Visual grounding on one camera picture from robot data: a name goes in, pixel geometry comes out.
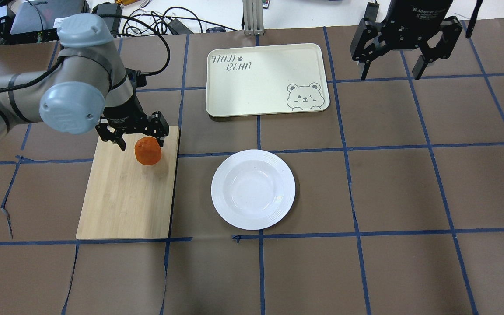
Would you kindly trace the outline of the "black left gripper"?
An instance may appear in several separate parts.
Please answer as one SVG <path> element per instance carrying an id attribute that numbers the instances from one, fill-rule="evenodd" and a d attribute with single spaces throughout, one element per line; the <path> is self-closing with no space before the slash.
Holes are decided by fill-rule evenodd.
<path id="1" fill-rule="evenodd" d="M 111 141 L 126 150 L 124 134 L 144 134 L 157 139 L 164 147 L 165 137 L 169 135 L 169 124 L 160 111 L 148 115 L 137 101 L 123 105 L 106 107 L 95 127 L 102 141 Z"/>

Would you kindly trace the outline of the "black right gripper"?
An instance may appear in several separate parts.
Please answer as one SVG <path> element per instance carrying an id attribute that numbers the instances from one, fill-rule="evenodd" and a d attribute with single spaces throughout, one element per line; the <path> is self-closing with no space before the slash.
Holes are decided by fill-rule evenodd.
<path id="1" fill-rule="evenodd" d="M 360 62 L 360 80 L 371 62 L 390 50 L 419 49 L 412 76 L 419 80 L 428 64 L 447 59 L 462 33 L 456 16 L 446 17 L 452 0 L 392 0 L 385 18 L 376 20 L 379 4 L 368 2 L 350 44 L 351 58 Z"/>

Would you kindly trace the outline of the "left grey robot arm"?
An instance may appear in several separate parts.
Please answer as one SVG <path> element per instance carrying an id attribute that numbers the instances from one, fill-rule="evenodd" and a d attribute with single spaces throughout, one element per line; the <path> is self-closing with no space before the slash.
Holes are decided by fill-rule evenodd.
<path id="1" fill-rule="evenodd" d="M 169 125 L 161 112 L 144 113 L 136 89 L 142 73 L 124 66 L 106 15 L 76 14 L 57 28 L 56 63 L 44 72 L 0 76 L 0 140 L 18 124 L 43 122 L 70 134 L 96 130 L 124 150 L 124 134 L 145 134 L 163 145 Z"/>

